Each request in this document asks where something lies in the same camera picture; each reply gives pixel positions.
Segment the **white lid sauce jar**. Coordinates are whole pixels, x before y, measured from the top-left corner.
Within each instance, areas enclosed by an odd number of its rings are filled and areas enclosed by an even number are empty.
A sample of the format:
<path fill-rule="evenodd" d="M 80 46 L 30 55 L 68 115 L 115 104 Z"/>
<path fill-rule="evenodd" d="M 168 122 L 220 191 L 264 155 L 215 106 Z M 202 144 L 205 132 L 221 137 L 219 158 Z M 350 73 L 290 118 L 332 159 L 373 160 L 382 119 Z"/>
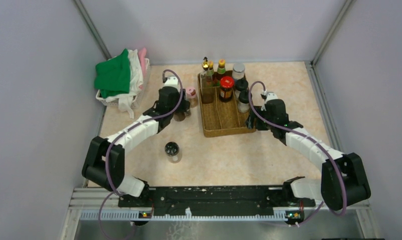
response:
<path fill-rule="evenodd" d="M 174 116 L 173 116 L 173 119 L 176 121 L 176 122 L 182 122 L 182 121 L 184 121 L 186 118 L 188 118 L 188 117 L 190 117 L 192 114 L 191 114 L 191 111 L 189 110 L 189 111 L 185 111 L 185 112 L 175 112 L 174 113 Z"/>

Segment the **black lid clear jar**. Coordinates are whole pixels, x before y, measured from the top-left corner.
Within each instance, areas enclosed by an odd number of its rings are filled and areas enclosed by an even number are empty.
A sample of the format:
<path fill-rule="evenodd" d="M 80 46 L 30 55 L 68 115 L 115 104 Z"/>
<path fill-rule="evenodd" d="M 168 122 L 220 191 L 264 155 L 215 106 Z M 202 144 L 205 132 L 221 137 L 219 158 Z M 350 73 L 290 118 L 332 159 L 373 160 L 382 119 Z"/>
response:
<path fill-rule="evenodd" d="M 246 80 L 245 77 L 236 80 L 234 85 L 234 93 L 236 99 L 238 100 L 240 93 L 247 89 L 248 89 L 248 81 Z"/>
<path fill-rule="evenodd" d="M 237 108 L 240 113 L 249 111 L 249 91 L 247 89 L 239 93 Z"/>

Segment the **tall glass oil bottle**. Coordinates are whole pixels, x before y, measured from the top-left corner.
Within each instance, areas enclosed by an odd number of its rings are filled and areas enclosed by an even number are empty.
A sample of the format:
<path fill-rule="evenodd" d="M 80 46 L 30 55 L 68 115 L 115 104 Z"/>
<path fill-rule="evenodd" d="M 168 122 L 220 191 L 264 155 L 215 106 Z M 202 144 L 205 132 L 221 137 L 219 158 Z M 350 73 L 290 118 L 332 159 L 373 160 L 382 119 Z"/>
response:
<path fill-rule="evenodd" d="M 203 72 L 200 74 L 201 80 L 201 102 L 203 104 L 210 104 L 214 101 L 214 84 L 213 74 L 211 73 L 210 64 L 207 57 L 204 57 L 202 68 Z"/>

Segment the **yellow cap chili sauce bottle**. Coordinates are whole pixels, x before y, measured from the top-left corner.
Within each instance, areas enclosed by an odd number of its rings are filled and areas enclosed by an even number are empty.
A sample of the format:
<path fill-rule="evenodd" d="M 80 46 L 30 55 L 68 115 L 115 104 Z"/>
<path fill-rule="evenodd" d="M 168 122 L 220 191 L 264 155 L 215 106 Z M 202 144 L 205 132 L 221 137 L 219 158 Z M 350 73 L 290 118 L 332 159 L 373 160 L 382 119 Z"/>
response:
<path fill-rule="evenodd" d="M 214 62 L 213 61 L 208 61 L 208 75 L 211 77 L 211 79 L 214 81 Z"/>

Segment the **silver lid salt jar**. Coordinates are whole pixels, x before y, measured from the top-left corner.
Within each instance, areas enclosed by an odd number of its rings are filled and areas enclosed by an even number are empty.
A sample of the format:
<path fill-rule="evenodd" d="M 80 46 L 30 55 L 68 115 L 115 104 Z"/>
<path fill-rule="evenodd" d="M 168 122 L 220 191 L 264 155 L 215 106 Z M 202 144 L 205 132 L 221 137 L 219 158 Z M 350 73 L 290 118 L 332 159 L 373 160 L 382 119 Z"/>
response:
<path fill-rule="evenodd" d="M 245 65 L 243 63 L 235 63 L 233 65 L 232 77 L 235 81 L 245 77 Z"/>

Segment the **black cap dark jar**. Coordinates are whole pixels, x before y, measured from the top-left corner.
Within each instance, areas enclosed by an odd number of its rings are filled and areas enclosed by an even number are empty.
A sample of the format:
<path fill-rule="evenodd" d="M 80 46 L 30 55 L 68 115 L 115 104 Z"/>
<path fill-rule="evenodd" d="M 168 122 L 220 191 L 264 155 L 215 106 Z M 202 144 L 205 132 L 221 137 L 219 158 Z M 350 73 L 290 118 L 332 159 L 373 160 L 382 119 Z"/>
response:
<path fill-rule="evenodd" d="M 170 163 L 176 164 L 181 161 L 182 151 L 176 142 L 170 141 L 166 143 L 164 151 Z"/>

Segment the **woven wicker divided tray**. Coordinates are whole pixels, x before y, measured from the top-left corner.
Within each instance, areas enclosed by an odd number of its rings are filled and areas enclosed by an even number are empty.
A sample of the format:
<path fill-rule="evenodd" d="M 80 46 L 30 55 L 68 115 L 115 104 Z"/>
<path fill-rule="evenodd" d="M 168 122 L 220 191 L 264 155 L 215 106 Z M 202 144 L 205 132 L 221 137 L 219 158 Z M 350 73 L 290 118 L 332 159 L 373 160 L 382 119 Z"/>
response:
<path fill-rule="evenodd" d="M 229 89 L 227 92 L 223 91 L 222 86 L 210 87 L 208 90 L 211 93 L 212 102 L 200 102 L 204 136 L 214 138 L 255 132 L 256 129 L 250 129 L 245 124 L 249 112 L 240 112 L 238 109 L 234 79 L 230 70 L 224 74 L 224 85 Z M 220 97 L 224 94 L 230 96 L 229 101 L 221 100 Z"/>

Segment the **red lid sauce jar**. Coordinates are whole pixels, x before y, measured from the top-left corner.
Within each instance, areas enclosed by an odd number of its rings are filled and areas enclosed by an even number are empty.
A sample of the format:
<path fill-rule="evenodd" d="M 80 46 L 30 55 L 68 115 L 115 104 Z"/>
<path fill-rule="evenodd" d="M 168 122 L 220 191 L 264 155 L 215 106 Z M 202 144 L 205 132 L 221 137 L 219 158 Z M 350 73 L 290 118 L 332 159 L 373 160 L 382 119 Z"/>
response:
<path fill-rule="evenodd" d="M 226 103 L 232 99 L 233 86 L 234 79 L 231 76 L 224 76 L 221 78 L 219 98 L 222 102 Z"/>

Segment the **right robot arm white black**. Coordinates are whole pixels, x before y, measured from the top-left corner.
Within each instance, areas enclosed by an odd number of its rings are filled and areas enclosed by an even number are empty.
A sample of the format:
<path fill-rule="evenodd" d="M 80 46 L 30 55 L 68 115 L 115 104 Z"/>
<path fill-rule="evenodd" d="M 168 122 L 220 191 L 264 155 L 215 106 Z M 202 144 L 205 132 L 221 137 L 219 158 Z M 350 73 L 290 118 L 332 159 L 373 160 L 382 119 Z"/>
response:
<path fill-rule="evenodd" d="M 259 131 L 271 131 L 285 146 L 307 158 L 321 173 L 320 179 L 295 177 L 283 184 L 282 200 L 288 206 L 302 199 L 323 201 L 332 211 L 367 200 L 371 189 L 361 157 L 333 149 L 310 134 L 302 124 L 289 119 L 281 99 L 269 99 L 262 106 L 250 105 L 246 125 L 256 120 Z"/>

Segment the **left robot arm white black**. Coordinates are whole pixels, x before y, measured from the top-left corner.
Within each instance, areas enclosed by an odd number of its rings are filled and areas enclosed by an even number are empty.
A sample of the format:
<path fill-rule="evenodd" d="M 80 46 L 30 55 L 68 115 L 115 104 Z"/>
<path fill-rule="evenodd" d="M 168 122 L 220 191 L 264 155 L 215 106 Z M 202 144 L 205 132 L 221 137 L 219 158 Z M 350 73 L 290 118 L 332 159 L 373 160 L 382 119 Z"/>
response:
<path fill-rule="evenodd" d="M 119 196 L 130 195 L 138 207 L 147 204 L 147 183 L 125 173 L 125 157 L 137 145 L 160 133 L 168 126 L 174 113 L 190 108 L 183 88 L 164 86 L 154 105 L 131 125 L 108 137 L 97 136 L 90 142 L 82 167 L 82 176 Z"/>

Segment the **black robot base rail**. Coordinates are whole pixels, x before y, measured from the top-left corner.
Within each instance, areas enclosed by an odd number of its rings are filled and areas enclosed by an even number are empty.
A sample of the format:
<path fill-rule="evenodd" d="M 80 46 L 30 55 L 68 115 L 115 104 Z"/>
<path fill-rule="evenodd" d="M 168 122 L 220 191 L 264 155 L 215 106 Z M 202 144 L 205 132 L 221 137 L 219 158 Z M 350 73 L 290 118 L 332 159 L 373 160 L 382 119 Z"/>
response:
<path fill-rule="evenodd" d="M 277 221 L 304 220 L 308 198 L 290 198 L 280 185 L 157 186 L 140 197 L 123 195 L 118 206 L 142 221 Z"/>

